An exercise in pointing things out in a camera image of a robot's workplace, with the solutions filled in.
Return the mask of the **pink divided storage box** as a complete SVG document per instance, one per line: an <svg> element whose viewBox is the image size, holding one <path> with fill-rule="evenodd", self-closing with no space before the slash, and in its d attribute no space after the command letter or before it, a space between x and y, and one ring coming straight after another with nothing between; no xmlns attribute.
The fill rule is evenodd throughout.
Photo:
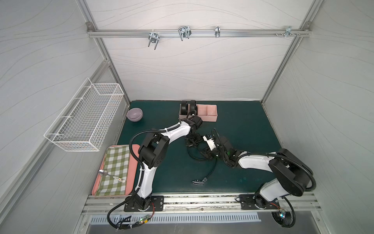
<svg viewBox="0 0 374 234"><path fill-rule="evenodd" d="M217 105L198 104L198 115L203 122L216 122L218 119Z"/></svg>

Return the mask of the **long black belt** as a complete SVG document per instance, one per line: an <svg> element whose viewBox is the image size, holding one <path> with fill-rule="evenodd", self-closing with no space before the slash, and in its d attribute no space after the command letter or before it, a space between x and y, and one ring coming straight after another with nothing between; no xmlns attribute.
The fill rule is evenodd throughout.
<svg viewBox="0 0 374 234"><path fill-rule="evenodd" d="M180 105L180 115L187 116L189 114L189 104L183 100Z"/></svg>

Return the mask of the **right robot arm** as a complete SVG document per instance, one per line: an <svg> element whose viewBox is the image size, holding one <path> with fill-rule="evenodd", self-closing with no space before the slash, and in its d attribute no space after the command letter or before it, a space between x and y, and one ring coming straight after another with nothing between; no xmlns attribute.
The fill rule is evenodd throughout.
<svg viewBox="0 0 374 234"><path fill-rule="evenodd" d="M219 136L216 129L202 139L207 143L209 153L222 159L226 166L267 171L275 176L270 182L263 183L251 198L251 202L261 209L279 197L301 197L317 186L313 171L285 148L272 153L236 150L227 138Z"/></svg>

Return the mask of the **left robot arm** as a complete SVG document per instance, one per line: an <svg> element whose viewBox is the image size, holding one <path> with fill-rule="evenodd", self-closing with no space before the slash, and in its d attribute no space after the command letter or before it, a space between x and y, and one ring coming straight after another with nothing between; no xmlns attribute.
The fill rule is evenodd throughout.
<svg viewBox="0 0 374 234"><path fill-rule="evenodd" d="M166 157L170 143L181 137L194 134L202 123L203 120L199 116L193 115L179 120L177 124L168 128L141 131L130 139L130 154L140 164L138 184L131 195L134 201L143 204L151 199L156 170ZM140 145L137 157L132 145L135 139L142 134L146 136Z"/></svg>

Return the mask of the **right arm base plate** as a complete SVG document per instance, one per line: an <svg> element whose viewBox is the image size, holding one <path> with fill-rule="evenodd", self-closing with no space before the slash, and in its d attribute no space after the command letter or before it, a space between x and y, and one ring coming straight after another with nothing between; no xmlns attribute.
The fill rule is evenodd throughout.
<svg viewBox="0 0 374 234"><path fill-rule="evenodd" d="M277 199L267 201L259 194L242 194L235 198L242 210L271 210L279 209L280 204Z"/></svg>

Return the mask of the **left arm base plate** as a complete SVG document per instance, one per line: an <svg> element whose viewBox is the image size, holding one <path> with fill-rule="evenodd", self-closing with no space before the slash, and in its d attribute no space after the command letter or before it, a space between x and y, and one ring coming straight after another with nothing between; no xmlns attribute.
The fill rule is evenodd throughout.
<svg viewBox="0 0 374 234"><path fill-rule="evenodd" d="M124 205L125 212L151 212L163 211L164 208L164 196L153 196L150 195L146 198L141 198L139 195L135 195Z"/></svg>

